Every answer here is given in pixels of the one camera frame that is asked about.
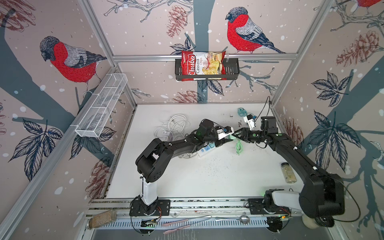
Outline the white blue power strip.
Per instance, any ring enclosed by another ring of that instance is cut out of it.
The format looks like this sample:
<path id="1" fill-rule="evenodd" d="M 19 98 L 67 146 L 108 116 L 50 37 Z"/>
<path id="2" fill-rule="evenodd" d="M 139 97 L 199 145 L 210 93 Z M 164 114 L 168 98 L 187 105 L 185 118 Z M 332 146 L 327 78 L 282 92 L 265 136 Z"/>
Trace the white blue power strip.
<path id="1" fill-rule="evenodd" d="M 207 154 L 211 153 L 213 150 L 215 150 L 216 147 L 215 146 L 210 146 L 210 145 L 207 145 L 205 146 L 204 148 L 200 149 L 197 154 L 199 156 L 199 158 L 202 158 L 204 156 L 206 156 Z"/>

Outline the small white plug adapter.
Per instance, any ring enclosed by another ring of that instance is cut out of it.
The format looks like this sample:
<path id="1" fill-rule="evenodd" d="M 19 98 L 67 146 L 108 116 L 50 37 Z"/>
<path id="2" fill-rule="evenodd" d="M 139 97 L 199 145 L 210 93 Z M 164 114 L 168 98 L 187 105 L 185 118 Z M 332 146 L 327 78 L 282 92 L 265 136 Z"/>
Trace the small white plug adapter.
<path id="1" fill-rule="evenodd" d="M 158 126 L 154 130 L 154 137 L 164 142 L 171 142 L 174 139 L 174 134 L 166 127 Z"/>

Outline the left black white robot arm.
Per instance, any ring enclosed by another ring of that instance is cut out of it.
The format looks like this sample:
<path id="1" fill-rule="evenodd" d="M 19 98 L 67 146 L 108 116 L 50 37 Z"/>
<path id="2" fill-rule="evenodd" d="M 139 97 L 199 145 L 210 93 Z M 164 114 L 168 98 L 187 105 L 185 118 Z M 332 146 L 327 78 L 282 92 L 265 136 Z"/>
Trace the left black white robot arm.
<path id="1" fill-rule="evenodd" d="M 173 142 L 164 142 L 159 138 L 152 140 L 136 159 L 137 170 L 142 179 L 142 190 L 133 200 L 130 216 L 150 216 L 155 213 L 165 215 L 165 204 L 159 202 L 156 181 L 164 174 L 170 160 L 184 154 L 197 153 L 210 143 L 219 147 L 230 142 L 229 136 L 234 132 L 230 126 L 223 127 L 204 119 L 198 129 L 181 140 Z"/>

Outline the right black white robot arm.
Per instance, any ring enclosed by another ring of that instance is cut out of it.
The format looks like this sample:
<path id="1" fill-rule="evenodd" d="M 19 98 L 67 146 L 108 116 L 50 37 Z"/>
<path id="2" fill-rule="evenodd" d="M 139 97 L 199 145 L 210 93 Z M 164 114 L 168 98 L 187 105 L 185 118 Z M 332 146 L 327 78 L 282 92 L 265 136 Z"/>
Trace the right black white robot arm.
<path id="1" fill-rule="evenodd" d="M 285 133 L 279 133 L 275 117 L 262 117 L 261 129 L 241 128 L 233 136 L 246 143 L 265 143 L 282 156 L 304 183 L 299 204 L 310 218 L 339 216 L 345 213 L 342 179 L 311 161 Z"/>

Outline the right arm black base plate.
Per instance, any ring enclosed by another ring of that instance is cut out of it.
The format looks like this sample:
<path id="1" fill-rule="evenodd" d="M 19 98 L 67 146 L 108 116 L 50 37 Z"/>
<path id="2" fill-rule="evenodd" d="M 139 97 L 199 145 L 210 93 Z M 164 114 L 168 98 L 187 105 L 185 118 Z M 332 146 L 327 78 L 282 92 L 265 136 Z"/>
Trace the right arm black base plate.
<path id="1" fill-rule="evenodd" d="M 289 208 L 266 202 L 262 198 L 248 199 L 245 207 L 250 210 L 251 215 L 291 215 L 292 213 Z"/>

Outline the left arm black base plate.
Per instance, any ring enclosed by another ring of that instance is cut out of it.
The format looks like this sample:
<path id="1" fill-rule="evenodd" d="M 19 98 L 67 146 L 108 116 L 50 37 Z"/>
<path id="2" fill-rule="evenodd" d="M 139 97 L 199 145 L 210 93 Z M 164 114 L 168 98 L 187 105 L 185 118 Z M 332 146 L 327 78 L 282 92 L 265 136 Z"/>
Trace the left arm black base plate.
<path id="1" fill-rule="evenodd" d="M 130 217 L 145 216 L 169 216 L 171 208 L 170 200 L 155 200 L 152 204 L 146 205 L 144 201 L 138 197 L 130 203 Z"/>

